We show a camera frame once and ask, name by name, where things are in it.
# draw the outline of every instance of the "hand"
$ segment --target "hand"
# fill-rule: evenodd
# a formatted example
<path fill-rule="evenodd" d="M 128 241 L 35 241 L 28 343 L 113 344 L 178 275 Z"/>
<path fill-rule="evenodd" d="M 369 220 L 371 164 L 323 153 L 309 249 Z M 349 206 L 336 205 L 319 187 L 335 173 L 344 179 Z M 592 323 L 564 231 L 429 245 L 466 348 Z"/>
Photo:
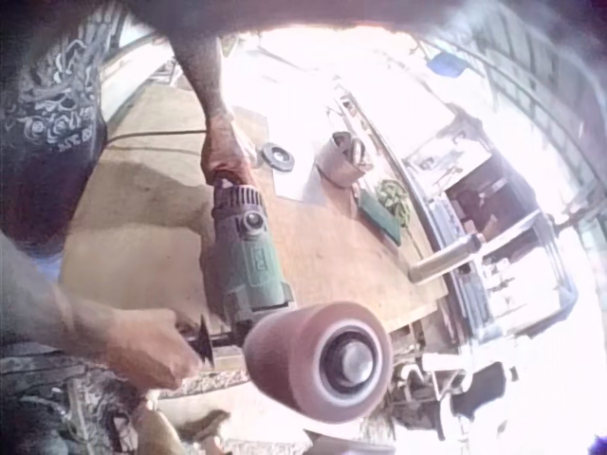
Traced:
<path fill-rule="evenodd" d="M 175 325 L 171 310 L 118 310 L 105 361 L 142 390 L 178 389 L 202 366 Z"/>
<path fill-rule="evenodd" d="M 225 177 L 234 184 L 255 185 L 248 160 L 251 149 L 228 114 L 209 118 L 200 163 L 207 183 L 213 185 Z"/>

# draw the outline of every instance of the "power cord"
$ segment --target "power cord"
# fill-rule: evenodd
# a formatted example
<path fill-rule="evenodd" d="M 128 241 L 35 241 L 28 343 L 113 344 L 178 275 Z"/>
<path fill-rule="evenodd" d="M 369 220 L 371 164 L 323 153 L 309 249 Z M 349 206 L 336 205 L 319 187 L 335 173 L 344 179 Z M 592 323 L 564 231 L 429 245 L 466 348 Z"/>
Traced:
<path fill-rule="evenodd" d="M 141 133 L 128 133 L 126 135 L 110 137 L 105 143 L 105 146 L 107 147 L 112 142 L 116 142 L 117 140 L 128 139 L 131 137 L 201 135 L 204 133 L 207 133 L 207 130 L 144 131 Z"/>

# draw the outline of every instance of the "sanding drum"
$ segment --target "sanding drum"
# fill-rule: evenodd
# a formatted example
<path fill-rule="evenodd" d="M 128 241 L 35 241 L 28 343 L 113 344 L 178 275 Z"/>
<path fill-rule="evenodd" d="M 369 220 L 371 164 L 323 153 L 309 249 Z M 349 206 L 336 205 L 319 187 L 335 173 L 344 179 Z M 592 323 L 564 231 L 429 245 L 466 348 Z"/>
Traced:
<path fill-rule="evenodd" d="M 263 393 L 327 423 L 373 410 L 393 368 L 381 323 L 352 302 L 269 315 L 252 328 L 244 352 L 250 377 Z"/>

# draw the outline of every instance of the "plywood table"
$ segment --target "plywood table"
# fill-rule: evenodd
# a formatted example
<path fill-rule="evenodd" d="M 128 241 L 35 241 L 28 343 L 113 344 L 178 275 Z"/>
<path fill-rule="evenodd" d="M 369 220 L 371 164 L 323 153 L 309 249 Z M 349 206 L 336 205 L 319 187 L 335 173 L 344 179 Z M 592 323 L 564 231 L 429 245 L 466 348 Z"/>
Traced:
<path fill-rule="evenodd" d="M 266 140 L 263 117 L 242 109 L 236 116 L 254 142 Z M 150 85 L 116 134 L 203 125 L 193 92 Z M 192 319 L 202 314 L 212 333 L 227 330 L 210 292 L 212 188 L 199 168 L 202 141 L 141 137 L 104 151 L 67 239 L 62 281 L 68 289 L 118 308 L 170 307 Z M 431 252 L 415 216 L 414 239 L 404 235 L 396 248 L 358 218 L 350 191 L 325 182 L 327 204 L 308 205 L 276 196 L 267 166 L 255 169 L 254 177 L 285 278 L 301 306 L 357 301 L 392 331 L 427 316 L 446 295 L 442 281 L 415 286 L 407 280 L 408 264 Z"/>

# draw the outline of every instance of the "metal pipe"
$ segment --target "metal pipe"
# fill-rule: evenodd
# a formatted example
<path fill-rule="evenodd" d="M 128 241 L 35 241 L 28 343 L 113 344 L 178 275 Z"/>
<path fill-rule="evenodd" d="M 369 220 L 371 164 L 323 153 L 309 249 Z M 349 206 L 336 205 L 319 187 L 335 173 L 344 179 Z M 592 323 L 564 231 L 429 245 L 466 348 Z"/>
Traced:
<path fill-rule="evenodd" d="M 409 280 L 415 284 L 422 284 L 451 272 L 460 265 L 470 262 L 481 250 L 484 242 L 485 238 L 481 234 L 462 237 L 411 267 Z"/>

